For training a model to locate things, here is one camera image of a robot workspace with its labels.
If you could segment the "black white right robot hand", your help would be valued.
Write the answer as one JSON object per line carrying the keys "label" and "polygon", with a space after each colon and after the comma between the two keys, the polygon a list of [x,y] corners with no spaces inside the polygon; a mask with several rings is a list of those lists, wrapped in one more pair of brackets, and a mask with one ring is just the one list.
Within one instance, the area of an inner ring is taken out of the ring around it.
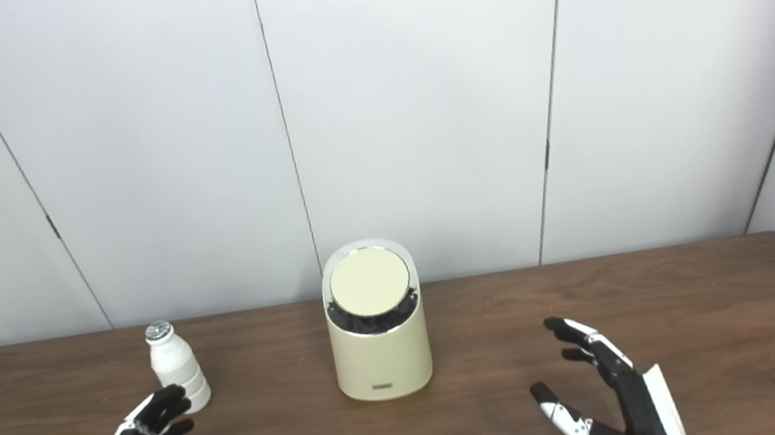
{"label": "black white right robot hand", "polygon": [[577,408],[563,403],[544,382],[530,386],[541,413],[565,435],[687,435],[679,410],[658,364],[640,373],[633,362],[596,328],[575,320],[550,316],[544,328],[571,345],[562,351],[564,360],[594,366],[622,410],[625,429],[588,418]]}

